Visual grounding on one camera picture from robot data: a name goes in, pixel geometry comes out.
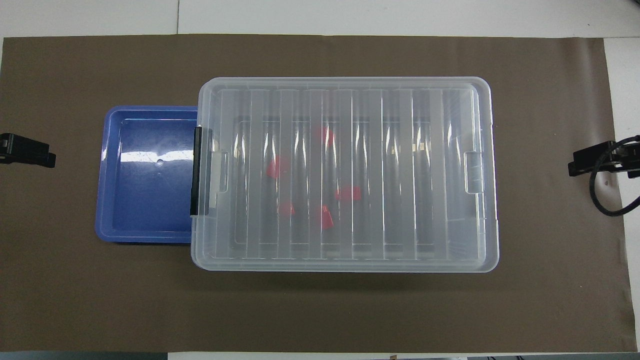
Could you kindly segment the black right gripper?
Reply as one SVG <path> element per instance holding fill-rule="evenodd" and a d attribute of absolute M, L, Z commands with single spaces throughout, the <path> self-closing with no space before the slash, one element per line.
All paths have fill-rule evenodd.
<path fill-rule="evenodd" d="M 568 164 L 569 177 L 591 173 L 596 161 L 605 154 L 606 157 L 598 168 L 598 173 L 613 173 L 615 170 L 617 173 L 627 173 L 629 179 L 638 178 L 640 176 L 640 135 L 619 141 L 615 153 L 608 152 L 614 144 L 615 142 L 601 142 L 574 152 L 573 161 Z"/>

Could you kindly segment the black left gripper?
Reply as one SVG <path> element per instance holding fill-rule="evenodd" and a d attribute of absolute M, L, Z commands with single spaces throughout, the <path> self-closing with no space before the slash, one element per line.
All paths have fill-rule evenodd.
<path fill-rule="evenodd" d="M 0 135 L 0 164 L 26 164 L 55 167 L 57 155 L 50 151 L 50 144 L 40 141 L 13 141 L 12 133 Z"/>

